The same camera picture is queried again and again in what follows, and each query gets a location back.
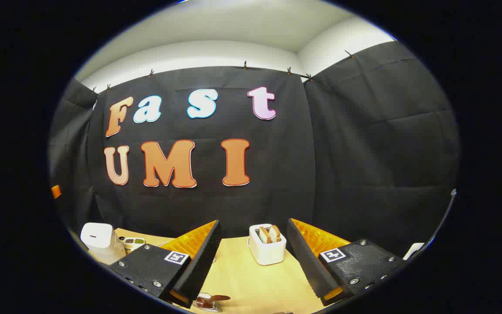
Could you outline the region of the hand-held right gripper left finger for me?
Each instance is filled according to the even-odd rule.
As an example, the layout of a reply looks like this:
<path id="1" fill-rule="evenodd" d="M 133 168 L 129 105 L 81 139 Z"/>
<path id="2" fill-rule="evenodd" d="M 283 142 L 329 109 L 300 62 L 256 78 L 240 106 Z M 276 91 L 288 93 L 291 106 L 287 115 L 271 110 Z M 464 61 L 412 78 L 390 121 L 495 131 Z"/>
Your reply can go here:
<path id="1" fill-rule="evenodd" d="M 214 220 L 165 245 L 145 244 L 109 268 L 157 298 L 190 308 L 201 292 L 221 239 L 220 221 Z"/>

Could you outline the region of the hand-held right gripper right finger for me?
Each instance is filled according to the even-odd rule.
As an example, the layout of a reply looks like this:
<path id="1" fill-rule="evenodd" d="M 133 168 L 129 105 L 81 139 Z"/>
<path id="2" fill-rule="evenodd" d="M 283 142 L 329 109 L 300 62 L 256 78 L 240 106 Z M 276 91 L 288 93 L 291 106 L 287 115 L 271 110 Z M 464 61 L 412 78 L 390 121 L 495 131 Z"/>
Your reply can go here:
<path id="1" fill-rule="evenodd" d="M 287 237 L 301 269 L 324 306 L 378 286 L 406 262 L 367 239 L 347 241 L 289 218 Z"/>

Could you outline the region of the white rice cooker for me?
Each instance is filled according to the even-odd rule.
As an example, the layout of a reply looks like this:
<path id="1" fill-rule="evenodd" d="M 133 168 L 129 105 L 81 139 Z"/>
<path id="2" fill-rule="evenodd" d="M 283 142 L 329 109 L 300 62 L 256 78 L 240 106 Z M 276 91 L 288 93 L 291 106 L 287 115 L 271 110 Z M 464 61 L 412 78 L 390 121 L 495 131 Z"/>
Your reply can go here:
<path id="1" fill-rule="evenodd" d="M 127 255 L 124 244 L 110 224 L 88 222 L 82 227 L 80 238 L 89 252 L 108 266 Z"/>

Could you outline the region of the white toaster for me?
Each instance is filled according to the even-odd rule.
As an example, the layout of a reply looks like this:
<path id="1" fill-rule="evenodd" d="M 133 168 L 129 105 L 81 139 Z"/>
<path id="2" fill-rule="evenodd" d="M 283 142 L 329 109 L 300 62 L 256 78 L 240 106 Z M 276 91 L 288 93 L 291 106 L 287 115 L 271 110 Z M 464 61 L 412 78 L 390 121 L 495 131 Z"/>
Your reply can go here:
<path id="1" fill-rule="evenodd" d="M 272 224 L 263 223 L 249 227 L 248 247 L 255 261 L 261 266 L 269 266 L 283 262 L 286 252 L 286 238 L 281 234 L 281 241 L 263 244 L 258 236 L 260 226 L 264 226 L 267 231 Z"/>

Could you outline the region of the small divided condiment dish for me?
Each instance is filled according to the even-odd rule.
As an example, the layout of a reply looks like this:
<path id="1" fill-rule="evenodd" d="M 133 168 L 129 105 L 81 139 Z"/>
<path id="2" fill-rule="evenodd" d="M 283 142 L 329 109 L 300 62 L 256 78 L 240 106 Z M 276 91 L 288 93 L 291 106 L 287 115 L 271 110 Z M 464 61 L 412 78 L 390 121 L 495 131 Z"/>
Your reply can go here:
<path id="1" fill-rule="evenodd" d="M 119 239 L 123 243 L 124 248 L 130 251 L 141 248 L 146 244 L 145 239 L 141 237 L 120 237 Z"/>

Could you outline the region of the white flat panel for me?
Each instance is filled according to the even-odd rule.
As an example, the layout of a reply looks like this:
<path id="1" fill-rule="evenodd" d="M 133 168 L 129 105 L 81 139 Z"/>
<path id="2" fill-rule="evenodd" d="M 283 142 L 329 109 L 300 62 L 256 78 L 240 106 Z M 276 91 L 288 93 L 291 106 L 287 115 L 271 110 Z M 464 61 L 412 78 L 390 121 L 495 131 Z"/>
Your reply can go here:
<path id="1" fill-rule="evenodd" d="M 424 242 L 415 242 L 410 246 L 408 249 L 407 253 L 403 256 L 403 260 L 408 260 L 409 258 L 413 257 L 420 249 L 424 247 L 426 243 Z"/>

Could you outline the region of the black backdrop cloth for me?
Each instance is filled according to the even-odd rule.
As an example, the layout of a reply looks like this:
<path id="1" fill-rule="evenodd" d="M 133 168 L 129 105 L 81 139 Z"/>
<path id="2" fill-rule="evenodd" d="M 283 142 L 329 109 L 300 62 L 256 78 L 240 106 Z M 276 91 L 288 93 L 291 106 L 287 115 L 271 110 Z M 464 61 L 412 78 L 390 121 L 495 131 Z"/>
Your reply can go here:
<path id="1" fill-rule="evenodd" d="M 312 80 L 207 66 L 122 83 L 72 82 L 48 137 L 50 184 L 76 234 L 88 222 L 222 237 L 299 219 L 403 255 L 438 228 L 458 172 L 452 107 L 397 41 Z"/>

